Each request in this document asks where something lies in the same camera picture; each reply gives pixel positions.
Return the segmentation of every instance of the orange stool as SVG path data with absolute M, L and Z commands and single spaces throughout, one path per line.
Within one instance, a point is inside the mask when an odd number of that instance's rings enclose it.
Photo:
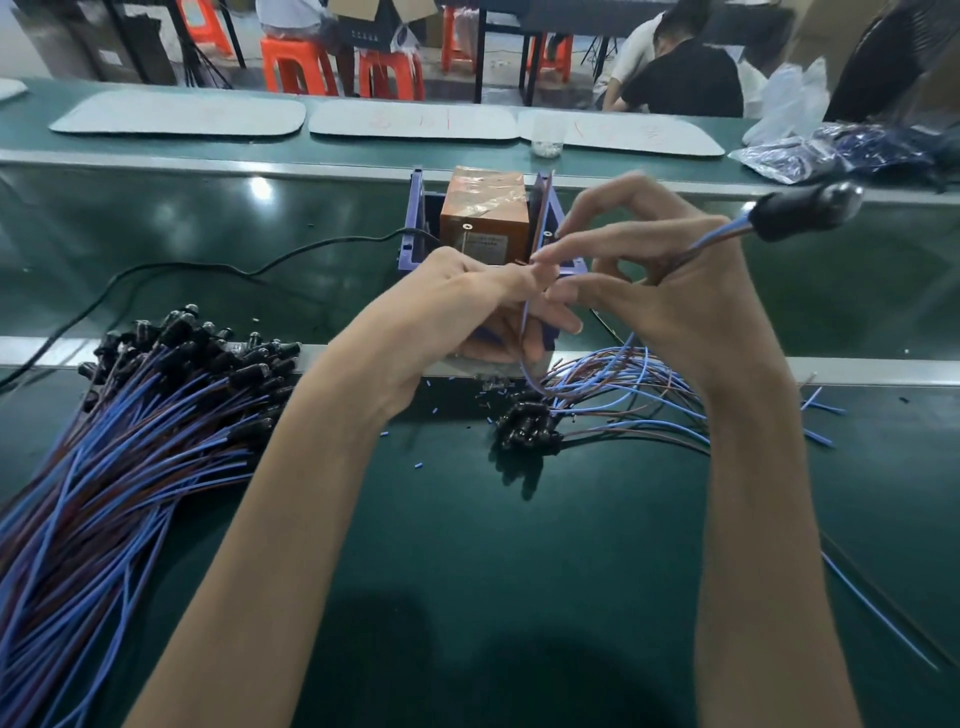
M 310 40 L 283 40 L 265 37 L 260 40 L 263 54 L 263 76 L 267 90 L 278 92 L 274 66 L 280 74 L 280 84 L 286 93 L 307 93 L 313 96 L 339 96 L 337 80 L 326 51 Z M 303 73 L 306 88 L 300 87 L 297 66 Z
M 570 80 L 570 70 L 573 65 L 573 36 L 567 36 L 557 47 L 557 58 L 548 61 L 546 58 L 546 34 L 543 35 L 543 50 L 540 52 L 540 71 L 553 69 L 561 75 L 564 83 Z M 533 54 L 527 58 L 527 70 L 533 65 Z
M 222 54 L 232 56 L 233 49 L 230 48 L 224 29 L 220 27 L 220 18 L 217 17 L 217 12 L 213 10 L 210 0 L 193 0 L 200 8 L 200 14 L 204 17 L 203 25 L 190 25 L 190 20 L 183 10 L 183 2 L 184 0 L 177 0 L 177 7 L 180 9 L 183 22 L 186 24 L 186 29 L 190 32 L 190 37 L 193 38 L 194 42 L 213 43 Z
M 396 96 L 390 90 L 387 70 L 393 69 L 396 77 Z M 381 53 L 360 51 L 360 95 L 364 98 L 423 101 L 423 67 L 420 54 Z
M 454 61 L 469 61 L 473 66 L 473 73 L 477 72 L 477 61 L 461 50 L 457 44 L 457 34 L 454 29 L 454 10 L 444 8 L 444 46 L 440 51 L 440 70 L 447 73 Z

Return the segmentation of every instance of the orange box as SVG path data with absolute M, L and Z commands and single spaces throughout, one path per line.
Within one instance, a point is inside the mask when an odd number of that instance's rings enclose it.
M 488 265 L 526 262 L 530 215 L 523 173 L 453 170 L 440 213 L 440 239 Z

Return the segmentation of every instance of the black hair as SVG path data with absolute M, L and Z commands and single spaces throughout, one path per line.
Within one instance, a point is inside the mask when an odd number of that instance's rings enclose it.
M 660 25 L 654 31 L 654 41 L 664 36 L 693 36 L 704 31 L 710 20 L 709 0 L 679 0 L 663 14 Z

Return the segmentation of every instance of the plastic cup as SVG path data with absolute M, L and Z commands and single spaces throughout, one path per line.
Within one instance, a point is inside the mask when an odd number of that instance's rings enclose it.
M 538 157 L 552 159 L 564 150 L 568 120 L 555 111 L 536 111 L 530 132 L 530 149 Z

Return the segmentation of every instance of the green work surface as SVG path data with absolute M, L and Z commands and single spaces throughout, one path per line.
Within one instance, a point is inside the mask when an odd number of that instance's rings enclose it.
M 257 184 L 263 196 L 263 180 Z M 266 186 L 269 196 L 259 199 L 245 177 L 3 167 L 0 335 L 49 334 L 135 264 L 191 260 L 251 270 L 318 239 L 383 235 L 402 225 L 408 195 L 400 182 Z M 572 198 L 561 194 L 564 207 Z M 736 205 L 706 207 L 733 214 Z M 960 357 L 958 242 L 960 208 L 867 206 L 838 231 L 745 245 L 788 354 L 953 359 Z M 398 240 L 335 245 L 285 263 L 267 276 L 269 286 L 210 273 L 139 274 L 71 335 L 99 336 L 115 320 L 159 318 L 193 302 L 238 331 L 321 344 L 396 280 L 398 250 Z M 588 317 L 585 333 L 558 348 L 610 342 Z
M 84 386 L 59 372 L 6 404 L 23 413 L 0 438 L 12 482 L 26 480 Z M 477 387 L 422 385 L 379 441 L 294 724 L 692 726 L 707 458 L 621 441 L 498 461 Z M 810 446 L 822 528 L 960 653 L 960 393 L 828 388 L 821 398 L 849 410 L 805 417 L 837 445 Z M 180 507 L 89 725 L 121 723 L 241 495 Z M 955 726 L 955 672 L 933 671 L 828 583 L 866 726 Z
M 658 179 L 677 182 L 738 182 L 754 185 L 769 183 L 738 162 L 727 158 L 672 158 L 571 147 L 564 150 L 559 159 L 543 161 L 533 157 L 530 154 L 530 145 L 522 140 L 484 144 L 409 139 L 334 139 L 311 137 L 305 124 L 298 133 L 290 136 L 250 141 L 185 137 L 144 139 L 54 133 L 47 127 L 94 93 L 113 88 L 142 89 L 142 86 L 48 79 L 27 79 L 25 83 L 30 89 L 28 94 L 0 104 L 0 149 L 299 164 L 349 164 L 401 169 L 412 169 L 416 166 L 425 169 L 453 169 L 460 164 L 526 173 L 554 169 L 561 175 L 602 178 L 642 169 Z M 165 86 L 155 86 L 152 90 L 156 93 L 224 93 L 218 90 Z M 230 93 L 271 96 L 256 91 Z M 329 103 L 316 99 L 304 101 L 308 115 L 316 104 Z M 710 134 L 727 151 L 742 146 L 740 139 L 752 124 L 745 119 L 688 120 Z

